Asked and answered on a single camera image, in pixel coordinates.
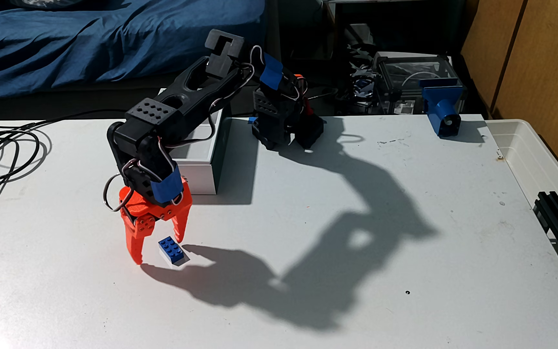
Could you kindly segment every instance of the wooden door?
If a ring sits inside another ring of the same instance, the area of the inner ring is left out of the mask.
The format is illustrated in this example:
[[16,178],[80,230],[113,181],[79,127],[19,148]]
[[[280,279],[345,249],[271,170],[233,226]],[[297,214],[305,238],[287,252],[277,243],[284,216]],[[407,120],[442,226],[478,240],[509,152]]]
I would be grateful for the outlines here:
[[528,0],[494,107],[531,123],[558,157],[558,0]]
[[523,0],[480,0],[462,56],[488,108],[499,82]]

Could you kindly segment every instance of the white plastic bin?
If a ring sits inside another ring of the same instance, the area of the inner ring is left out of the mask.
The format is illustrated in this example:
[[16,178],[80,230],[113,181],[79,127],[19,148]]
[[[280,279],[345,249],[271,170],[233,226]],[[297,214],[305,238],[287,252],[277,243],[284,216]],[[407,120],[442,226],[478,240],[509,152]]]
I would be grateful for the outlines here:
[[558,161],[528,122],[486,123],[531,207],[540,191],[558,194]]

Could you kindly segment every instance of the blue 3d-printed part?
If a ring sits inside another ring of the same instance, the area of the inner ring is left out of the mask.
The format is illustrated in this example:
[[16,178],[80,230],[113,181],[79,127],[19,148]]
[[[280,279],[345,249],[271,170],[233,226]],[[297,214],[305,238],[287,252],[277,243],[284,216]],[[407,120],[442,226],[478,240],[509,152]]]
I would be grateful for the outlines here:
[[264,61],[266,62],[266,67],[260,76],[260,81],[269,88],[276,90],[279,88],[279,83],[283,77],[283,64],[266,52],[264,52]]
[[152,187],[152,192],[154,193],[154,198],[158,202],[169,202],[175,199],[180,193],[184,186],[182,185],[182,178],[180,177],[180,169],[178,166],[167,178],[163,179],[161,182],[150,182]]
[[423,111],[438,137],[456,136],[460,130],[461,119],[455,105],[462,96],[463,87],[456,85],[457,81],[455,78],[419,81]]

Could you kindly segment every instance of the white box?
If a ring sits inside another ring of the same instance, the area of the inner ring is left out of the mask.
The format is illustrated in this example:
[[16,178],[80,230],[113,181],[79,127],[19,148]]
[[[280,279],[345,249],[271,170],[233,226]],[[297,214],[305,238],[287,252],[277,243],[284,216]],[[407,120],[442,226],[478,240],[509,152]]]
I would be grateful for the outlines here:
[[[216,195],[231,120],[224,117],[224,114],[227,114],[224,109],[212,114],[216,132],[211,139],[175,148],[169,152],[172,159],[178,162],[180,174],[188,180],[191,194]],[[186,139],[204,139],[210,134],[210,124],[206,120]]]
[[558,195],[558,161],[531,125],[524,120],[485,122],[531,207],[540,191]]

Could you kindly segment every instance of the robotic arm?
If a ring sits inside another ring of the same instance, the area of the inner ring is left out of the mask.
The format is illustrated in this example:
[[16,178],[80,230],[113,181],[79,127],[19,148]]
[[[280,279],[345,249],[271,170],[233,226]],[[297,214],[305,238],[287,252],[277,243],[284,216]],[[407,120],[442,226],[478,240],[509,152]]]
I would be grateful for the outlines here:
[[[267,149],[290,143],[291,133],[301,146],[309,148],[323,131],[322,119],[313,114],[304,97],[305,79],[290,73],[262,52],[259,45],[213,29],[205,46],[211,50],[209,57],[198,59],[155,98],[137,103],[126,113],[126,122],[113,123],[107,131],[120,173],[107,182],[103,198],[109,209],[121,211],[127,226],[128,249],[138,264],[141,263],[143,237],[151,234],[147,229],[141,233],[144,228],[139,227],[137,221],[144,221],[142,216],[152,221],[174,218],[176,238],[182,241],[183,216],[176,222],[173,212],[178,206],[186,207],[188,216],[190,192],[169,151],[206,140],[186,139],[206,119],[212,129],[207,139],[212,138],[215,127],[210,115],[226,107],[251,79],[260,82],[253,93],[257,118],[252,131]],[[112,209],[106,192],[111,180],[118,175],[128,189],[122,189],[120,204]]]

